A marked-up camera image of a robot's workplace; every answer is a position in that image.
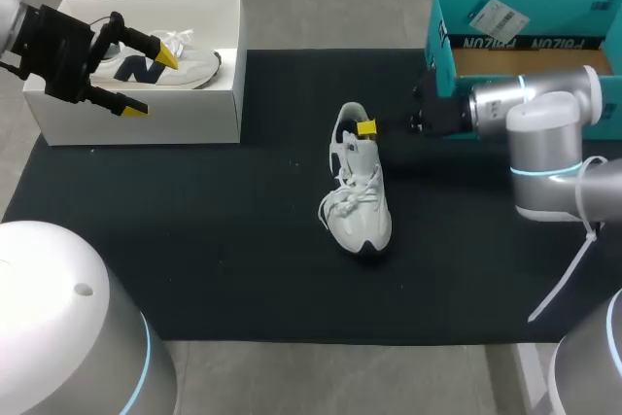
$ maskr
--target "n logo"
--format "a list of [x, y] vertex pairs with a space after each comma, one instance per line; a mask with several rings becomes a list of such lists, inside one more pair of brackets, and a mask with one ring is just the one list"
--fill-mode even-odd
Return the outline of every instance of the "n logo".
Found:
[[134, 75], [134, 79], [138, 83], [155, 85], [165, 68], [164, 64], [154, 61], [149, 70], [147, 70], [146, 57], [143, 55], [131, 55], [123, 61], [121, 67], [117, 70], [115, 80], [127, 82]]
[[447, 39], [447, 28], [443, 20], [438, 24], [438, 37], [440, 38], [440, 46], [445, 47], [445, 40]]

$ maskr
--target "shoelace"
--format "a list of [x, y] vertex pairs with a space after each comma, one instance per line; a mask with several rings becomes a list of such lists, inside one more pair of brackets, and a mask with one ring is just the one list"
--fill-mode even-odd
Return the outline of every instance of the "shoelace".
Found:
[[164, 46], [166, 46], [171, 52], [173, 52], [173, 55], [179, 58], [184, 51], [184, 44], [190, 42], [190, 35], [193, 32], [193, 29], [187, 29], [186, 31], [182, 31], [180, 33], [178, 33], [177, 31], [166, 31], [163, 29], [159, 29], [157, 31], [154, 31], [152, 34], [157, 37], [160, 37], [159, 35], [165, 35], [165, 37], [162, 39]]
[[583, 259], [583, 256], [587, 253], [590, 246], [598, 239], [596, 232], [587, 220], [587, 215], [585, 214], [585, 206], [583, 205], [583, 193], [581, 192], [581, 180], [583, 179], [583, 175], [585, 175], [585, 171], [587, 170], [588, 166], [595, 160], [598, 160], [601, 163], [606, 162], [606, 159], [602, 156], [591, 156], [585, 159], [583, 164], [581, 164], [581, 168], [579, 169], [578, 174], [576, 175], [576, 185], [574, 186], [574, 199], [576, 201], [576, 210], [579, 214], [579, 218], [581, 218], [581, 221], [583, 222], [583, 226], [585, 227], [586, 232], [585, 242], [583, 242], [583, 245], [581, 245], [581, 248], [574, 256], [574, 259], [570, 263], [570, 266], [568, 266], [568, 269], [562, 276], [562, 279], [560, 279], [560, 282], [555, 285], [553, 290], [548, 293], [542, 303], [537, 306], [534, 312], [527, 319], [528, 323], [537, 318], [540, 313], [542, 313], [542, 311], [544, 311], [544, 309], [548, 306], [548, 304], [553, 301], [553, 298], [555, 298], [555, 296], [564, 287], [564, 285], [578, 266], [579, 262]]
[[361, 176], [352, 175], [346, 182], [343, 180], [343, 173], [340, 170], [339, 174], [335, 177], [339, 181], [339, 188], [331, 191], [320, 202], [318, 208], [318, 219], [322, 222], [324, 227], [328, 230], [328, 223], [322, 216], [322, 209], [326, 203], [330, 203], [327, 212], [327, 220], [330, 212], [334, 210], [337, 216], [348, 216], [359, 203], [364, 202], [377, 202], [378, 201], [378, 178], [380, 174], [380, 167], [376, 165], [373, 171], [373, 175], [362, 184]]

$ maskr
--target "shoe tongue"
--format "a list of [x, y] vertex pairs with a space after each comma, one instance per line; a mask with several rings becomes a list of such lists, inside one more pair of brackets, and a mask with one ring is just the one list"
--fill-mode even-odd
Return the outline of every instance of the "shoe tongue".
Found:
[[346, 160], [354, 175], [371, 175], [378, 164], [378, 146], [375, 141], [356, 137], [348, 131], [343, 132], [346, 147]]

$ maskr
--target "white cable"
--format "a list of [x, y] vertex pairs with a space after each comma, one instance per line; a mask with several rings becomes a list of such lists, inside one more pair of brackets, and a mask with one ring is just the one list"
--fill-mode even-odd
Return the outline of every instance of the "white cable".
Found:
[[606, 159], [602, 156], [591, 156], [585, 159], [585, 161], [581, 164], [581, 167], [579, 168], [578, 174], [576, 175], [576, 185], [574, 186], [574, 199], [576, 201], [576, 210], [586, 230], [585, 242], [583, 242], [583, 245], [581, 245], [581, 248], [574, 256], [574, 259], [570, 263], [569, 268], [566, 270], [566, 272], [562, 276], [562, 279], [560, 279], [560, 281], [555, 285], [553, 290], [546, 296], [546, 298], [542, 301], [542, 303], [538, 305], [537, 308], [534, 310], [534, 312], [530, 315], [530, 317], [527, 320], [528, 323], [530, 323], [535, 318], [537, 318], [540, 315], [540, 313], [542, 313], [542, 311], [544, 311], [544, 309], [548, 306], [548, 304], [551, 301], [553, 301], [553, 298], [555, 298], [555, 296], [564, 287], [564, 285], [566, 284], [568, 279], [571, 277], [572, 273], [574, 272], [574, 270], [576, 269], [580, 261], [585, 256], [585, 252], [587, 252], [587, 250], [590, 248], [590, 245], [592, 245], [597, 240], [596, 232], [594, 231], [594, 229], [588, 222], [587, 216], [585, 214], [585, 205], [583, 204], [583, 192], [581, 190], [581, 181], [583, 180], [583, 175], [585, 174], [587, 167], [595, 160], [599, 160], [602, 163], [606, 162]]

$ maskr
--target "white robot cylinder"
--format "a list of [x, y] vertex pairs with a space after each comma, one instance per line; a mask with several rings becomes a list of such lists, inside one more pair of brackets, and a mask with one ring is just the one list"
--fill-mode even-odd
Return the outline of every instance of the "white robot cylinder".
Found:
[[172, 415], [174, 365], [101, 257], [56, 225], [0, 225], [0, 413]]
[[619, 295], [604, 303], [558, 345], [548, 377], [556, 415], [622, 413]]

